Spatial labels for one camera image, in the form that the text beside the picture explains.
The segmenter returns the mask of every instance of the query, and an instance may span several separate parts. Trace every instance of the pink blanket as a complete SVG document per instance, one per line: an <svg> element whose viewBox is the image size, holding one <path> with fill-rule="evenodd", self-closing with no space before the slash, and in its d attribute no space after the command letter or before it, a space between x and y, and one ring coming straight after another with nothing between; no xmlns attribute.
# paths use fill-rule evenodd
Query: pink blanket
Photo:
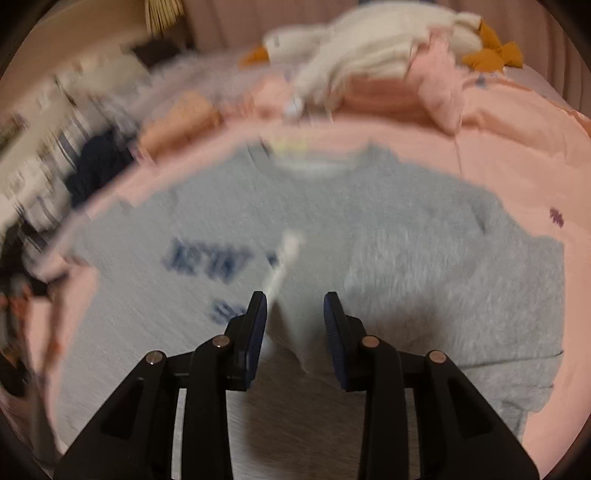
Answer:
<svg viewBox="0 0 591 480"><path fill-rule="evenodd" d="M38 273L52 275L71 268L62 253L76 228L113 202L138 205L155 191L223 161L247 141L296 142L300 150L306 145L327 152L352 151L368 142L384 145L402 161L458 176L496 193L530 234L552 236L565 246L564 360L550 401L531 415L523 440L545 475L571 445L591 404L591 356L587 354L591 121L500 77L473 76L465 84L464 98L462 129L455 137L433 128L350 116L314 125L258 119L228 122L224 129L166 161L140 162L97 195L84 212L69 219ZM76 288L89 291L93 279L82 280ZM71 321L69 328L76 325Z"/></svg>

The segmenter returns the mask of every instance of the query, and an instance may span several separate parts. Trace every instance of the pink headboard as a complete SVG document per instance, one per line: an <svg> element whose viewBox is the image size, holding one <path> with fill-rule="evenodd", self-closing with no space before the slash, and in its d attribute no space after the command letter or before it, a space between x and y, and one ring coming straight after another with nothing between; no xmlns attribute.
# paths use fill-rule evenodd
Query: pink headboard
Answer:
<svg viewBox="0 0 591 480"><path fill-rule="evenodd" d="M359 0L183 0L201 52L254 45L272 28L326 23Z"/></svg>
<svg viewBox="0 0 591 480"><path fill-rule="evenodd" d="M477 13L501 41L514 40L527 65L574 108L591 116L591 72L558 22L537 0L436 0Z"/></svg>

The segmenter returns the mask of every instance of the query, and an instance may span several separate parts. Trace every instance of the beige wall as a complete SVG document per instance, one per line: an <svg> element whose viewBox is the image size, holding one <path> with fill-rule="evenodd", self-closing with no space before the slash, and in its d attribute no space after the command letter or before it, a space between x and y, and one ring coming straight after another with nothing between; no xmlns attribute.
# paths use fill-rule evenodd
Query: beige wall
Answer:
<svg viewBox="0 0 591 480"><path fill-rule="evenodd" d="M31 30L0 79L0 112L75 59L147 37L144 0L79 0Z"/></svg>

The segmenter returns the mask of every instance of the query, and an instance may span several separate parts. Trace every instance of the gray t-shirt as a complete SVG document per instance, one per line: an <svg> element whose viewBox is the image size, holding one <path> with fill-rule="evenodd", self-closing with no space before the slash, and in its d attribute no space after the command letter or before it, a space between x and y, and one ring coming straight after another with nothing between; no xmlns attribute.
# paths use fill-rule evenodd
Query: gray t-shirt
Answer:
<svg viewBox="0 0 591 480"><path fill-rule="evenodd" d="M354 476L363 395L335 386L327 291L399 350L445 351L517 435L560 363L562 246L492 194L372 145L338 160L244 148L113 208L75 251L101 281L65 363L66 443L146 352L194 349L260 289L273 305L258 376L228 399L237 479Z"/></svg>

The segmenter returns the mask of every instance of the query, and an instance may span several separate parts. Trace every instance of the metal screw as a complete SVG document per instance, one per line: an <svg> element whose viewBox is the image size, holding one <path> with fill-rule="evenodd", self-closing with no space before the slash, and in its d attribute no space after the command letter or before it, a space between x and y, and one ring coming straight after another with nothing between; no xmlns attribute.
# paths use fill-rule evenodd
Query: metal screw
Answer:
<svg viewBox="0 0 591 480"><path fill-rule="evenodd" d="M162 354L162 352L159 352L157 350L154 350L153 352L150 352L148 355L146 355L146 361L150 364L150 365L154 365L157 364L158 362L160 362L162 359L164 358L164 355Z"/></svg>
<svg viewBox="0 0 591 480"><path fill-rule="evenodd" d="M226 335L218 335L217 337L213 337L212 343L214 346L222 348L224 346L230 345L230 337Z"/></svg>
<svg viewBox="0 0 591 480"><path fill-rule="evenodd" d="M366 335L361 339L361 344L367 348L376 348L379 345L379 338L373 335Z"/></svg>
<svg viewBox="0 0 591 480"><path fill-rule="evenodd" d="M434 350L429 354L429 359L436 364L442 364L447 360L447 355L439 350Z"/></svg>

